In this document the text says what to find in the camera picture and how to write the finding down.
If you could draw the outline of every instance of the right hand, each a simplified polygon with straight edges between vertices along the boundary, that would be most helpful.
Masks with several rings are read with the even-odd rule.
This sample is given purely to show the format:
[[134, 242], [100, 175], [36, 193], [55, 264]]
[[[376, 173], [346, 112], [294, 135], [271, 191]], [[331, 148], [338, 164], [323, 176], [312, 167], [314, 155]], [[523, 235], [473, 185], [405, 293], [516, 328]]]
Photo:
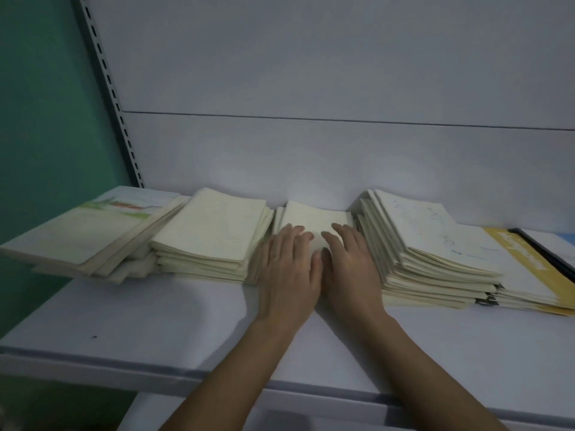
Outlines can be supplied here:
[[323, 290], [335, 313], [358, 334], [387, 316], [381, 299], [381, 279], [365, 238], [349, 225], [332, 224], [343, 240], [323, 231], [329, 244], [321, 253]]

